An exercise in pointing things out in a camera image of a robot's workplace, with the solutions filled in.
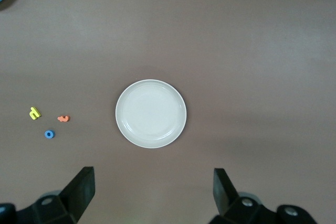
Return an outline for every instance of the screw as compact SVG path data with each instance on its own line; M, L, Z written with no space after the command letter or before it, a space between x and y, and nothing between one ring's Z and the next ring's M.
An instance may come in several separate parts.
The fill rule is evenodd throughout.
M44 206L45 206L45 205L51 203L52 200L53 200L53 198L46 198L46 199L44 199L44 200L42 201L41 205L44 205Z
M298 212L296 212L296 210L292 207L286 207L285 212L286 212L286 214L292 215L292 216L297 216L298 215Z
M251 206L253 206L253 202L250 199L248 199L248 198L243 199L241 201L241 203L243 203L243 205L245 207L251 207Z

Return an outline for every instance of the orange foam number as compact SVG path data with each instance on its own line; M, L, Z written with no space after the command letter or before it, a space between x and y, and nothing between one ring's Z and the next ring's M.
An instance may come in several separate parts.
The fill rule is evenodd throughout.
M57 120L60 121L60 122L69 122L70 117L68 115L66 115L66 116L59 116L59 117L57 117Z

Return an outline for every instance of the brown table surface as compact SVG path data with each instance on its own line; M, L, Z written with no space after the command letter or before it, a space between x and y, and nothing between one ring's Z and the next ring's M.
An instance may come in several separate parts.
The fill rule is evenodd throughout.
M187 105L163 148L115 121L142 79ZM336 223L336 0L3 0L0 89L0 196L18 209L94 166L80 224L206 224L222 167L271 210Z

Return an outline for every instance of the small toy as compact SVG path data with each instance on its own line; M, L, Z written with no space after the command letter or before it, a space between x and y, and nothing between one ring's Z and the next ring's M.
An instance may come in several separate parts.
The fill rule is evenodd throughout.
M57 120L60 121L60 122L69 122L70 121L70 117L68 115L66 116L59 116L57 117Z
M38 110L35 107L31 107L30 109L32 110L29 113L31 119L36 120L41 116L40 112L38 112Z
M52 131L52 130L48 130L44 133L44 136L48 139L51 139L55 136L55 131Z

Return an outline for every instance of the blue foam ring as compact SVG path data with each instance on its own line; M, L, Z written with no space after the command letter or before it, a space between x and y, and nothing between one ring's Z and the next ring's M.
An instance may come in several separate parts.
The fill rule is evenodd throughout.
M48 139L51 139L55 136L55 131L52 131L52 130L48 130L44 133L44 136Z

